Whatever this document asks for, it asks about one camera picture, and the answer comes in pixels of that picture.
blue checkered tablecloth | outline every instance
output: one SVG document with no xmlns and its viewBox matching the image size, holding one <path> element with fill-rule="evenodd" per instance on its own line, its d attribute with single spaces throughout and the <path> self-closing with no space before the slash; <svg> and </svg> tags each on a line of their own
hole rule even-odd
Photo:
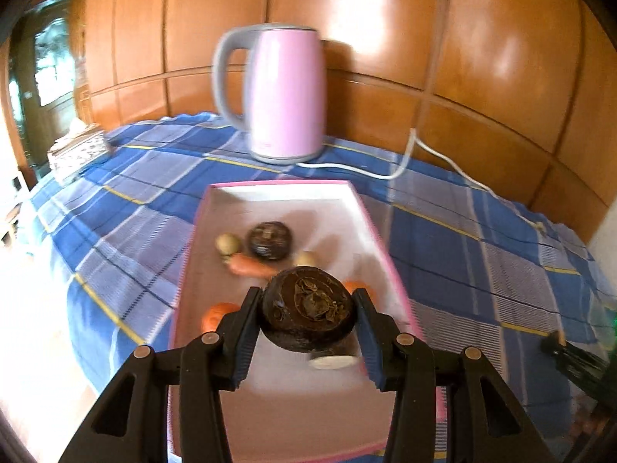
<svg viewBox="0 0 617 463">
<path fill-rule="evenodd" d="M 19 236 L 66 298 L 76 358 L 101 391 L 141 343 L 169 343 L 178 281 L 206 187 L 256 179 L 348 179 L 389 247 L 428 343 L 480 347 L 545 439 L 567 432 L 576 388 L 539 351 L 554 329 L 606 356 L 615 293 L 572 230 L 499 201 L 462 177 L 411 161 L 393 181 L 253 161 L 246 135 L 209 113 L 121 127 L 114 155 L 61 187 L 45 177 Z M 319 162 L 391 173 L 399 155 L 329 138 Z M 541 221 L 546 235 L 523 222 Z M 436 458 L 445 457 L 445 425 Z M 379 461 L 379 456 L 356 459 Z"/>
</svg>

small orange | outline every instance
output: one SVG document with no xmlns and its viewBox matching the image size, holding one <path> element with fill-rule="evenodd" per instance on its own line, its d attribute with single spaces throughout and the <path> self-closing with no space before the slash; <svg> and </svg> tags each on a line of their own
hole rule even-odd
<svg viewBox="0 0 617 463">
<path fill-rule="evenodd" d="M 365 284 L 362 280 L 346 280 L 343 282 L 343 287 L 345 287 L 345 289 L 347 289 L 347 292 L 349 292 L 350 294 L 353 293 L 354 290 L 360 289 L 361 287 L 363 289 L 366 289 L 366 292 L 368 292 L 368 297 L 370 297 L 373 304 L 375 304 L 375 296 L 373 289 L 371 288 L 371 286 Z"/>
<path fill-rule="evenodd" d="M 202 333 L 209 333 L 217 330 L 218 324 L 227 314 L 237 312 L 240 306 L 235 303 L 216 303 L 201 317 Z"/>
</svg>

kettle lid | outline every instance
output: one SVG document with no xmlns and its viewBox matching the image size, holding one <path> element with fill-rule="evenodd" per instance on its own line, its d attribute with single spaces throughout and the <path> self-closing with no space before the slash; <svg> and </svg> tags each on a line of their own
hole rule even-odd
<svg viewBox="0 0 617 463">
<path fill-rule="evenodd" d="M 270 31 L 272 29 L 302 29 L 306 31 L 317 31 L 314 27 L 299 26 L 298 24 L 288 24 L 286 22 L 266 22 L 265 24 L 257 24 L 255 29 L 262 31 Z"/>
</svg>

white cable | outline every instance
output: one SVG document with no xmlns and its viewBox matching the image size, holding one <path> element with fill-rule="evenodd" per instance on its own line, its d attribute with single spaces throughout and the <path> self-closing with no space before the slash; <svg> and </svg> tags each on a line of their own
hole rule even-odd
<svg viewBox="0 0 617 463">
<path fill-rule="evenodd" d="M 476 179 L 473 179 L 472 177 L 468 176 L 463 171 L 463 169 L 461 169 L 456 164 L 456 162 L 454 162 L 451 158 L 448 158 L 445 155 L 442 155 L 441 153 L 439 153 L 438 151 L 435 151 L 430 146 L 427 146 L 426 144 L 424 144 L 416 136 L 416 129 L 413 128 L 413 127 L 409 130 L 409 139 L 407 140 L 407 147 L 405 148 L 405 153 L 403 154 L 403 158 L 400 161 L 399 167 L 397 168 L 397 170 L 394 171 L 394 173 L 390 174 L 390 176 L 383 176 L 381 174 L 373 174 L 372 172 L 368 172 L 366 170 L 363 170 L 363 169 L 360 169 L 360 168 L 357 168 L 357 167 L 351 167 L 349 165 L 344 165 L 344 164 L 296 164 L 296 165 L 298 165 L 299 167 L 304 167 L 304 168 L 339 168 L 339 169 L 343 169 L 343 170 L 349 170 L 351 172 L 357 172 L 359 174 L 364 174 L 365 176 L 368 176 L 368 177 L 374 177 L 375 179 L 383 179 L 383 180 L 387 181 L 387 180 L 390 180 L 390 179 L 396 179 L 407 168 L 407 164 L 409 163 L 409 159 L 411 158 L 411 152 L 413 151 L 413 145 L 416 144 L 416 143 L 424 151 L 426 151 L 426 152 L 430 153 L 431 155 L 433 155 L 433 156 L 435 156 L 435 157 L 437 157 L 439 159 L 442 159 L 444 162 L 447 162 L 448 164 L 450 164 L 452 166 L 452 168 L 456 172 L 458 172 L 461 176 L 463 176 L 467 181 L 472 182 L 477 187 L 485 190 L 487 193 L 489 193 L 496 200 L 498 200 L 500 202 L 504 202 L 504 199 L 502 199 L 499 195 L 497 195 L 491 188 L 489 188 L 488 186 L 486 186 L 482 182 L 476 181 Z M 539 221 L 538 222 L 530 221 L 526 217 L 523 217 L 522 214 L 520 214 L 519 211 L 517 211 L 515 209 L 512 210 L 512 211 L 518 217 L 520 217 L 520 219 L 525 221 L 529 226 L 533 227 L 536 230 L 541 230 L 542 232 L 545 231 L 543 223 L 541 223 Z"/>
<path fill-rule="evenodd" d="M 418 146 L 420 146 L 424 151 L 430 153 L 431 155 L 442 159 L 444 162 L 448 162 L 448 164 L 450 164 L 452 166 L 452 168 L 458 172 L 459 174 L 461 174 L 465 179 L 467 179 L 467 181 L 472 182 L 473 184 L 475 184 L 477 187 L 485 190 L 486 192 L 488 192 L 493 198 L 497 199 L 500 202 L 505 202 L 504 199 L 502 199 L 499 195 L 497 195 L 491 188 L 489 188 L 488 186 L 486 186 L 485 184 L 483 184 L 482 182 L 476 181 L 476 179 L 473 179 L 472 177 L 469 177 L 464 171 L 463 169 L 461 169 L 456 162 L 454 162 L 451 158 L 446 157 L 445 155 L 442 155 L 441 153 L 439 153 L 438 151 L 435 151 L 433 148 L 431 148 L 430 146 L 427 146 L 426 144 L 424 144 L 421 140 L 419 140 L 418 138 L 416 138 L 416 143 L 418 143 Z M 542 230 L 544 231 L 544 224 L 541 222 L 533 222 L 530 221 L 529 219 L 527 219 L 526 217 L 523 217 L 522 214 L 519 213 L 519 211 L 517 210 L 512 210 L 517 216 L 520 217 L 520 219 L 522 219 L 523 221 L 525 221 L 529 226 L 535 228 L 536 230 Z"/>
<path fill-rule="evenodd" d="M 350 170 L 351 172 L 357 172 L 359 174 L 364 174 L 365 176 L 374 177 L 375 179 L 383 179 L 385 181 L 388 181 L 390 179 L 396 179 L 405 171 L 405 169 L 407 168 L 407 164 L 409 163 L 409 158 L 411 158 L 411 152 L 413 151 L 413 145 L 415 144 L 416 140 L 417 140 L 416 139 L 416 129 L 412 127 L 411 129 L 409 129 L 409 139 L 407 139 L 407 147 L 405 148 L 405 153 L 403 154 L 403 158 L 400 161 L 399 167 L 397 167 L 394 173 L 390 174 L 390 176 L 383 176 L 382 174 L 373 174 L 372 172 L 369 172 L 368 170 L 359 169 L 357 167 L 350 167 L 349 165 L 344 165 L 344 164 L 296 164 L 296 165 L 298 167 L 313 168 L 313 169 L 334 167 L 334 168 L 343 169 L 343 170 Z"/>
</svg>

pink tray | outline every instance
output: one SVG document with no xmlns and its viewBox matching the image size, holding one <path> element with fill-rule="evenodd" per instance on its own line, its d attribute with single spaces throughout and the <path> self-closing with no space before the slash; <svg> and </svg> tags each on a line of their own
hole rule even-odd
<svg viewBox="0 0 617 463">
<path fill-rule="evenodd" d="M 274 220 L 291 229 L 295 252 L 314 251 L 320 267 L 339 280 L 364 281 L 375 292 L 378 311 L 422 339 L 399 275 L 349 182 L 251 181 L 206 190 L 184 266 L 171 348 L 201 334 L 201 315 L 211 305 L 241 303 L 249 287 L 264 284 L 232 275 L 214 239 L 224 232 L 245 238 L 257 223 Z M 340 461 L 381 449 L 394 405 L 394 394 L 380 393 L 360 367 L 316 370 L 305 354 L 277 348 L 263 335 L 246 380 L 220 397 L 236 463 Z M 180 455 L 178 401 L 172 389 L 170 429 Z"/>
</svg>

